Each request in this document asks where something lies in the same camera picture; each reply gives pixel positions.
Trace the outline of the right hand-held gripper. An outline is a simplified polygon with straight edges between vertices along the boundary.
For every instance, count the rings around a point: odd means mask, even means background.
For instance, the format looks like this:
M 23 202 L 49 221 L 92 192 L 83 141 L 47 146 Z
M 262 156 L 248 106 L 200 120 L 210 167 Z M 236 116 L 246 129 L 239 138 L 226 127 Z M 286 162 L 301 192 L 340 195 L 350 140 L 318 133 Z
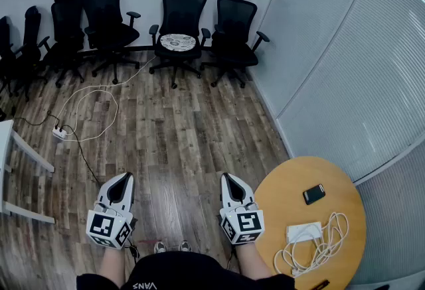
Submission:
M 222 174 L 220 185 L 224 207 L 220 210 L 220 227 L 225 236 L 232 245 L 255 242 L 265 232 L 265 225 L 251 187 L 230 173 Z

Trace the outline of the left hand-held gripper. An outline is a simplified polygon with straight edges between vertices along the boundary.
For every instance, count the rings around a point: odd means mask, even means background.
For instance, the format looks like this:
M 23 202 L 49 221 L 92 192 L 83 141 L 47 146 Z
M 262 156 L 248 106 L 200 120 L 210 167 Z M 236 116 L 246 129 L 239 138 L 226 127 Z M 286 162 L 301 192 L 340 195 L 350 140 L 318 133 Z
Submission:
M 133 232 L 133 214 L 130 211 L 134 184 L 133 174 L 126 172 L 101 186 L 98 200 L 94 203 L 94 209 L 88 211 L 86 222 L 86 234 L 95 244 L 115 250 L 124 247 Z

